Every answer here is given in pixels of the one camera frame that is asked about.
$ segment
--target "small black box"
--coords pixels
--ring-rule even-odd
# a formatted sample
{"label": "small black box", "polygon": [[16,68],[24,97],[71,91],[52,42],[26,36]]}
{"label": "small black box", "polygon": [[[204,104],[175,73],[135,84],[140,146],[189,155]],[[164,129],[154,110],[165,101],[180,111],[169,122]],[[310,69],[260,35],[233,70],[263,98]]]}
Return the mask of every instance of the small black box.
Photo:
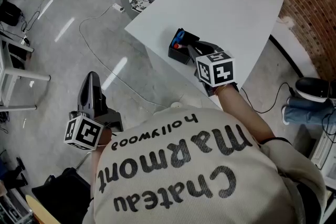
{"label": "small black box", "polygon": [[[174,36],[174,38],[178,35],[179,32],[184,31],[183,28],[179,28]],[[189,51],[187,48],[181,48],[181,49],[175,49],[172,46],[172,42],[174,40],[174,38],[172,39],[171,43],[169,44],[169,50],[168,50],[168,56],[170,58],[173,58],[176,61],[179,61],[183,64],[187,64],[189,59],[190,59],[190,55],[189,55]],[[184,36],[182,38],[182,40],[179,42],[179,44],[181,45],[191,45],[193,42],[198,41],[200,38],[196,37],[195,35],[184,31]]]}

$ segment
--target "white sneaker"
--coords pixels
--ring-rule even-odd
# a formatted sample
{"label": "white sneaker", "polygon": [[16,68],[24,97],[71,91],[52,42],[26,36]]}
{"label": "white sneaker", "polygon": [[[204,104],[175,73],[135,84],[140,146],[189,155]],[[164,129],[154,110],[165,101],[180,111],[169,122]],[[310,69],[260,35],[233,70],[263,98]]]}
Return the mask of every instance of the white sneaker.
{"label": "white sneaker", "polygon": [[285,121],[285,109],[286,109],[286,106],[284,106],[284,107],[281,109],[282,122],[284,123],[284,125],[288,125],[289,122]]}

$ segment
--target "blue object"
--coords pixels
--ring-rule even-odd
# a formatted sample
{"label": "blue object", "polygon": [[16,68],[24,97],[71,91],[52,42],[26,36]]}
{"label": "blue object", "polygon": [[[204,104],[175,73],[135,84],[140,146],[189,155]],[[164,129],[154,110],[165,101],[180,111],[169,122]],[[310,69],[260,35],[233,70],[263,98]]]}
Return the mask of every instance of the blue object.
{"label": "blue object", "polygon": [[174,37],[174,39],[173,39],[172,47],[174,47],[174,45],[175,45],[176,43],[180,43],[180,42],[181,42],[181,40],[182,40],[183,37],[184,37],[184,34],[185,34],[185,31],[180,31],[180,32],[178,32],[178,34],[176,35],[176,37]]}
{"label": "blue object", "polygon": [[[290,98],[285,108],[284,121],[300,124],[321,125],[325,115],[332,113],[334,107],[328,99],[324,103],[313,102],[303,98]],[[327,127],[328,118],[324,119],[323,125]],[[336,113],[329,118],[329,125],[336,124]]]}
{"label": "blue object", "polygon": [[8,172],[7,167],[5,166],[5,164],[2,162],[2,160],[0,159],[0,180],[2,180],[4,178],[4,175]]}

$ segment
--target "black bag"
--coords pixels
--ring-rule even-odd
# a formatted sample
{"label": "black bag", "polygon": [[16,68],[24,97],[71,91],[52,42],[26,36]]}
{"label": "black bag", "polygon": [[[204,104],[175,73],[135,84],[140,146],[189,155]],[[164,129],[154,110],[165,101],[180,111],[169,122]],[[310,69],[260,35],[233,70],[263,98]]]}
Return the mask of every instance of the black bag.
{"label": "black bag", "polygon": [[4,1],[0,6],[0,20],[8,25],[16,26],[20,15],[21,9],[8,1]]}

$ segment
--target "jeans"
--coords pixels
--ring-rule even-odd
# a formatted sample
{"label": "jeans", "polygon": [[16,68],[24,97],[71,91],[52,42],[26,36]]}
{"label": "jeans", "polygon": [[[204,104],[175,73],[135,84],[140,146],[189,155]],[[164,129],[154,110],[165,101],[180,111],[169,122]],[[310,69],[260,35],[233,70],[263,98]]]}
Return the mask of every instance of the jeans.
{"label": "jeans", "polygon": [[8,171],[3,179],[5,188],[7,190],[12,188],[21,188],[23,186],[26,186],[26,182],[22,179],[16,179],[19,174],[22,172],[22,168],[20,166],[17,166],[15,170]]}
{"label": "jeans", "polygon": [[[291,97],[288,106],[285,108],[283,119],[286,122],[322,125],[324,116],[332,113],[333,110],[334,107],[330,100],[319,103],[303,98]],[[324,126],[327,125],[328,118],[326,117],[323,120]],[[329,125],[331,124],[336,124],[336,112],[329,118]]]}

